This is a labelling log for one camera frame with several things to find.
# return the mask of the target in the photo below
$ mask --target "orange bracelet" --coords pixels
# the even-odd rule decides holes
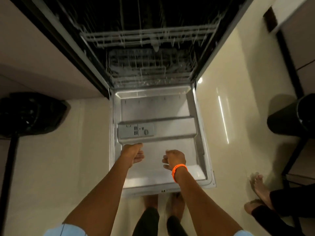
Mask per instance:
[[[173,168],[173,170],[172,170],[172,176],[173,176],[173,179],[174,179],[175,183],[177,183],[176,180],[175,180],[175,172],[176,172],[176,170],[177,170],[178,167],[185,167],[186,170],[188,171],[187,167],[186,167],[184,164],[178,164],[178,165],[176,165],[176,166]]]

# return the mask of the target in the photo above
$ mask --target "dishwasher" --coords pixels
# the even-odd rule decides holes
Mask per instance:
[[[125,144],[144,143],[123,196],[180,190],[167,149],[185,154],[201,187],[216,186],[197,82],[252,0],[11,1],[109,99],[109,168]]]

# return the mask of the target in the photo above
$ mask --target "light blue sleeve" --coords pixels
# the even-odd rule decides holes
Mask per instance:
[[[44,236],[87,236],[83,229],[70,224],[47,230]]]
[[[247,231],[240,230],[236,234],[234,234],[234,236],[253,236],[253,235]]]

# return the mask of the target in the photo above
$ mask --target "beige floor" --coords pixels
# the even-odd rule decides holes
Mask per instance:
[[[295,99],[276,39],[262,20],[273,1],[254,0],[197,87],[217,184],[206,192],[256,236],[268,234],[243,210],[256,198],[249,177],[260,172],[271,189],[280,188],[280,173],[297,143],[266,125],[268,114]],[[108,101],[69,103],[60,128],[20,140],[5,235],[43,235],[107,173]],[[159,200],[159,235],[167,235],[167,194]],[[112,235],[131,235],[142,212],[141,198],[122,199]],[[187,209],[183,225],[188,235],[196,235]]]

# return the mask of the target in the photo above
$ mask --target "foot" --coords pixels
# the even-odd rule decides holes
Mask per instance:
[[[264,203],[261,202],[260,200],[253,200],[251,202],[247,202],[244,205],[244,209],[245,209],[246,213],[252,215],[252,211],[254,209],[256,209],[258,206],[262,206],[262,205],[264,205]]]
[[[254,191],[258,197],[271,209],[274,210],[270,199],[270,190],[262,182],[262,175],[255,176]]]
[[[144,206],[147,208],[153,207],[157,209],[158,206],[158,194],[146,195],[143,197]]]
[[[185,209],[185,201],[180,192],[172,193],[171,195],[171,211],[170,216],[176,216],[179,221],[183,218]]]

